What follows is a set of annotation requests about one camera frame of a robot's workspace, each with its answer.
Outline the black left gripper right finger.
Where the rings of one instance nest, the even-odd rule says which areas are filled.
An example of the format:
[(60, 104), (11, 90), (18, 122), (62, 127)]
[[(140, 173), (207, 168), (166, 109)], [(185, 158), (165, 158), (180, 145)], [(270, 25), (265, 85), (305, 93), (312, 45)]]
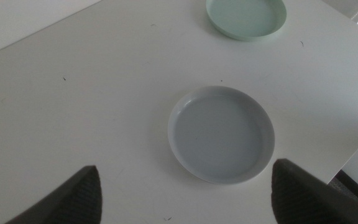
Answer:
[(358, 201), (288, 159), (273, 164), (271, 203), (278, 223), (358, 224)]

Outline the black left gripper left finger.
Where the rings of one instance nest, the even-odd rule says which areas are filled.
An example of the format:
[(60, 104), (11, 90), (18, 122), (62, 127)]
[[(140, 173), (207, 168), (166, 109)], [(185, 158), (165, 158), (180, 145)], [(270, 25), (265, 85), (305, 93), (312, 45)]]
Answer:
[(96, 166), (85, 166), (10, 224), (101, 223), (103, 196)]

